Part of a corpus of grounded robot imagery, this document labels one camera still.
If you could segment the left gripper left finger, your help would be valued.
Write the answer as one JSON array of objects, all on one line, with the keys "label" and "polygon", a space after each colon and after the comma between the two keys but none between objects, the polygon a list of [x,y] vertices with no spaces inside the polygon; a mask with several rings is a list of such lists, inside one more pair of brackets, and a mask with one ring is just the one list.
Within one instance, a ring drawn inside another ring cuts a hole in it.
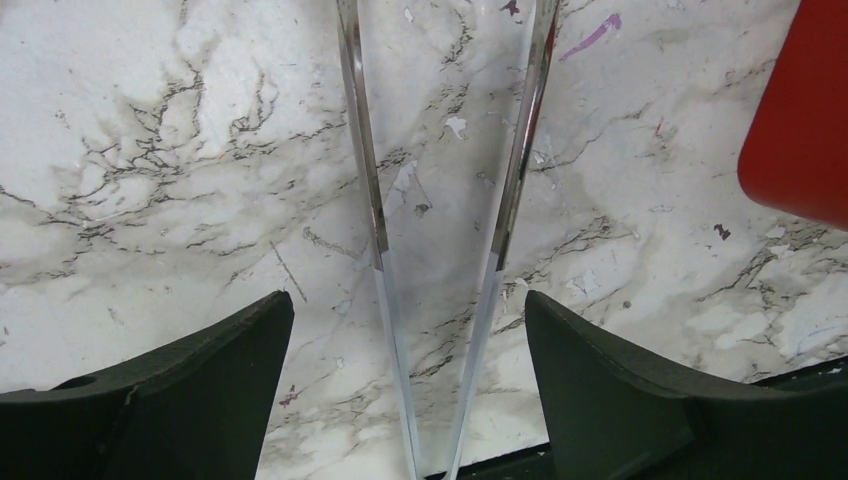
[{"label": "left gripper left finger", "polygon": [[251,479],[294,323],[275,291],[49,390],[1,397],[5,479]]}]

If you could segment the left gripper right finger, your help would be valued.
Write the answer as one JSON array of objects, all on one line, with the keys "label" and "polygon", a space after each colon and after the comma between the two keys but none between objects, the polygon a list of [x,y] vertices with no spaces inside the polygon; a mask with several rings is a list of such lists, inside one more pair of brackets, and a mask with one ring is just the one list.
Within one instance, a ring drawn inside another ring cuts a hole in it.
[{"label": "left gripper right finger", "polygon": [[843,479],[847,361],[747,384],[676,363],[531,291],[525,327],[561,479]]}]

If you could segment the metal serving tongs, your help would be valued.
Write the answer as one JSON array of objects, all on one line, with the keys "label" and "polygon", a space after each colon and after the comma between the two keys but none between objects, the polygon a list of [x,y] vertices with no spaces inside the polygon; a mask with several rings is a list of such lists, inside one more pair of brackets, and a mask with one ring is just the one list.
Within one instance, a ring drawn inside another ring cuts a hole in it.
[{"label": "metal serving tongs", "polygon": [[336,5],[404,479],[458,473],[562,7]]}]

